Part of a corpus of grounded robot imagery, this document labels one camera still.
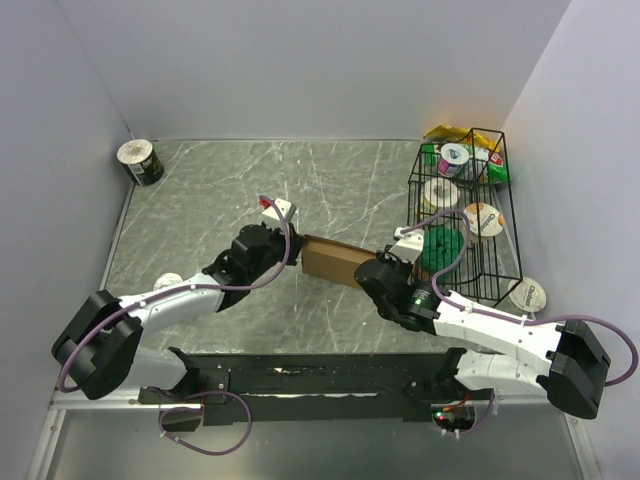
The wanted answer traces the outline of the brown cardboard box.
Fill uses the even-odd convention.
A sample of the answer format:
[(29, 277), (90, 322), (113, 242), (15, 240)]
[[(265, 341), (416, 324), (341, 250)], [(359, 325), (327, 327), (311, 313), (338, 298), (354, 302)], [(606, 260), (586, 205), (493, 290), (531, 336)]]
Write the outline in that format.
[(376, 253), (354, 245), (307, 236), (301, 251), (302, 272), (335, 284), (360, 289), (354, 275), (364, 262), (374, 259)]

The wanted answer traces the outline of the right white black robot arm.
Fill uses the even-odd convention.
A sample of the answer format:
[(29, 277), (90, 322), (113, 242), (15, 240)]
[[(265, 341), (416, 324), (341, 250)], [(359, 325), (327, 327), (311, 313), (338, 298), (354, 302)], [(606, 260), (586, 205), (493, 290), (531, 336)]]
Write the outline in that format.
[(411, 264), (385, 253), (360, 264), (354, 279), (379, 315), (403, 328), (483, 347), (441, 369), (437, 386), (456, 399), (468, 390), (546, 398), (575, 417), (598, 414), (611, 364), (594, 332), (581, 320), (537, 325), (443, 293), (427, 281), (411, 282)]

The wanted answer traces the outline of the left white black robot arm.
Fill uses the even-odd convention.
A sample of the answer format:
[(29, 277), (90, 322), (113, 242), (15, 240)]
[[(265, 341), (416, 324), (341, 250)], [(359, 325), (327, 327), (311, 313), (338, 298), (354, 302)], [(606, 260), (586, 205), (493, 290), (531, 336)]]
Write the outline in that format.
[(61, 366), (59, 391), (97, 400), (120, 387), (139, 387), (188, 401), (210, 383), (201, 367), (177, 348), (141, 347), (143, 337), (235, 306), (269, 284), (267, 271), (279, 275), (296, 265), (304, 243), (292, 225), (248, 225), (211, 265), (173, 286), (120, 297), (93, 293), (52, 347)]

